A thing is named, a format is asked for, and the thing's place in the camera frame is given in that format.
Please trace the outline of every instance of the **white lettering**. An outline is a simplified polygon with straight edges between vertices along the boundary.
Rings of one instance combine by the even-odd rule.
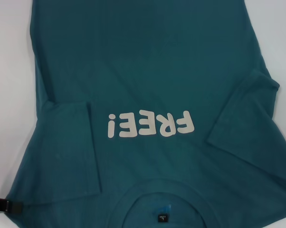
[[[115,125],[115,122],[113,120],[115,119],[115,115],[110,114],[109,119],[111,119],[111,121],[108,122],[108,138],[113,138],[113,136],[114,136],[114,125]]]
[[[156,124],[155,124],[155,120],[154,120],[154,112],[140,110],[139,113],[141,115],[147,116],[147,119],[140,119],[139,124],[149,126],[149,128],[141,128],[139,130],[139,134],[140,135],[156,134],[157,131],[156,131]]]
[[[178,125],[183,125],[185,124],[186,127],[178,127],[178,132],[182,133],[182,134],[186,134],[186,133],[191,133],[195,130],[194,124],[191,120],[191,115],[189,111],[184,111],[183,112],[183,116],[184,118],[182,119],[178,119],[177,120],[177,124]]]
[[[172,114],[167,113],[167,117],[168,119],[166,119],[162,115],[157,115],[157,120],[162,123],[160,127],[160,133],[164,137],[169,137],[169,136],[176,134],[176,125],[175,125],[175,121],[173,120]],[[167,127],[170,127],[170,130],[171,130],[170,132],[166,131]]]
[[[128,132],[120,132],[120,137],[123,138],[132,138],[138,135],[137,128],[135,125],[134,113],[122,113],[120,114],[120,119],[127,119],[128,121],[125,123],[120,123],[121,128],[129,128]]]

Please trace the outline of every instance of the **black clip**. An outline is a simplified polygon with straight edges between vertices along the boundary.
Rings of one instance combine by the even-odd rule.
[[[6,199],[0,199],[0,212],[20,214],[22,212],[22,208],[22,203],[15,203]]]

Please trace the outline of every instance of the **clothing label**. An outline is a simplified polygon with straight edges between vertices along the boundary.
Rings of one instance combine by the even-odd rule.
[[[158,222],[168,222],[168,214],[158,215]]]

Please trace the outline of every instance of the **teal t-shirt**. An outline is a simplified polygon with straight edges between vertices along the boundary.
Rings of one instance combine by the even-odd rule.
[[[286,217],[279,85],[243,0],[34,0],[30,32],[38,120],[7,196],[19,227]]]

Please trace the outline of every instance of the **teal fabric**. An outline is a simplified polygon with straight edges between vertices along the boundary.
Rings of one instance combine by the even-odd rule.
[[[279,84],[243,0],[34,0],[30,32],[38,120],[7,196],[20,228],[286,217]]]

